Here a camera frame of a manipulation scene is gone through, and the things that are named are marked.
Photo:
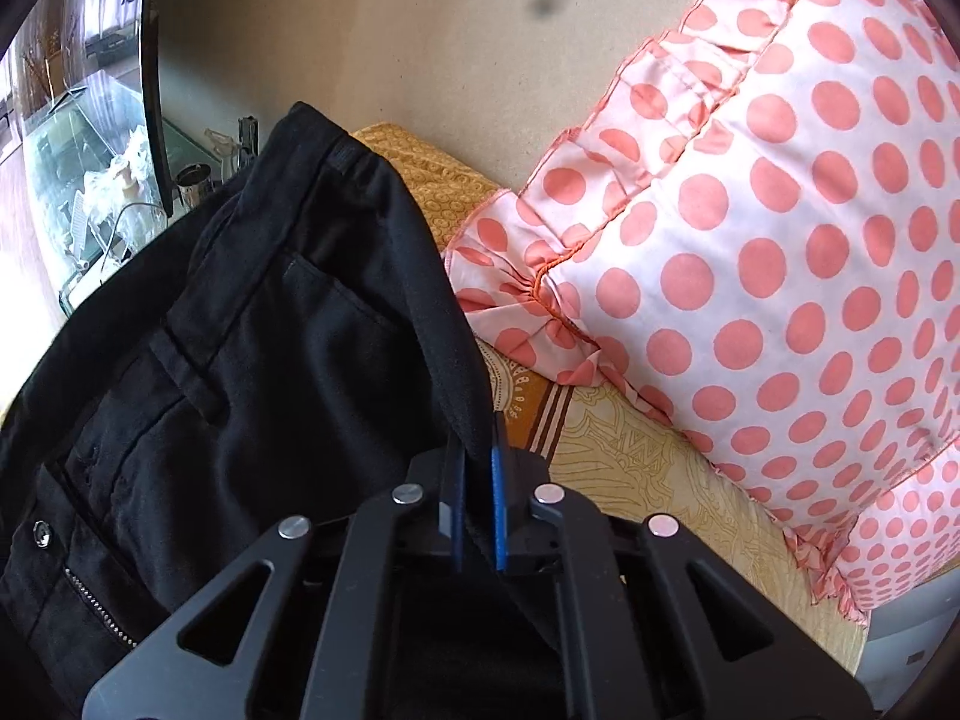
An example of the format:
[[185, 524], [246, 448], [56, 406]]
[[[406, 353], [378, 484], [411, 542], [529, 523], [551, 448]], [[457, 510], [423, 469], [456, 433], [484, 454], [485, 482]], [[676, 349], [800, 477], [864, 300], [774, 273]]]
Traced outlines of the wall mirror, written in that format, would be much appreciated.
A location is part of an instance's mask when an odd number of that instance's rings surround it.
[[171, 195], [156, 0], [29, 0], [5, 62], [20, 130], [25, 202], [37, 221], [26, 140], [50, 114], [72, 107], [91, 119], [112, 148], [119, 146], [122, 128], [144, 125], [161, 195]]

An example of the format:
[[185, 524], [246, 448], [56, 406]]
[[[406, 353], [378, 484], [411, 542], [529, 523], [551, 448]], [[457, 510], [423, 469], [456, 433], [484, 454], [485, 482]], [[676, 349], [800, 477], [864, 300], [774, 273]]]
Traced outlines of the black pants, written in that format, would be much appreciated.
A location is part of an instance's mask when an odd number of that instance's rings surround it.
[[487, 366], [397, 171], [297, 104], [65, 322], [2, 424], [2, 712], [89, 688], [268, 528], [459, 439]]

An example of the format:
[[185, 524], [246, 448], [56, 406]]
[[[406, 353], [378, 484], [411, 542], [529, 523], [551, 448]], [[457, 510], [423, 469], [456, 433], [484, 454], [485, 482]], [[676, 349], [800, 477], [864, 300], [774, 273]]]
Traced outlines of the glass side table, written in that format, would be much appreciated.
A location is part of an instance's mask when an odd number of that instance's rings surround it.
[[259, 122], [247, 115], [238, 135], [207, 130], [206, 153], [176, 127], [164, 127], [167, 165], [174, 172], [163, 197], [142, 124], [124, 127], [119, 146], [80, 109], [54, 112], [26, 140], [26, 164], [46, 234], [44, 252], [65, 316], [103, 286], [133, 255], [254, 158]]

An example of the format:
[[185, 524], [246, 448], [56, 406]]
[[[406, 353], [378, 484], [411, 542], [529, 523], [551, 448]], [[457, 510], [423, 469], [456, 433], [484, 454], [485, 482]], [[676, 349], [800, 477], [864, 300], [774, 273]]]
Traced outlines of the yellow patterned bedspread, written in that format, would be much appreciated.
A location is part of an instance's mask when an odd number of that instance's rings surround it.
[[509, 442], [543, 455], [551, 476], [602, 511], [640, 522], [664, 511], [703, 539], [848, 671], [867, 632], [816, 605], [781, 532], [685, 437], [641, 415], [612, 385], [565, 387], [485, 344], [493, 405]]

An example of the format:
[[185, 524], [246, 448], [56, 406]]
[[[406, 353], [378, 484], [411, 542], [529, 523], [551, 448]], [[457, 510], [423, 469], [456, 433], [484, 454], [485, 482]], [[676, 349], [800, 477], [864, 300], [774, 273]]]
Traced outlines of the left pink polka dot pillow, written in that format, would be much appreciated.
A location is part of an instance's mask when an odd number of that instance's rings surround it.
[[698, 0], [444, 254], [470, 327], [612, 383], [864, 621], [958, 554], [958, 59], [924, 0]]

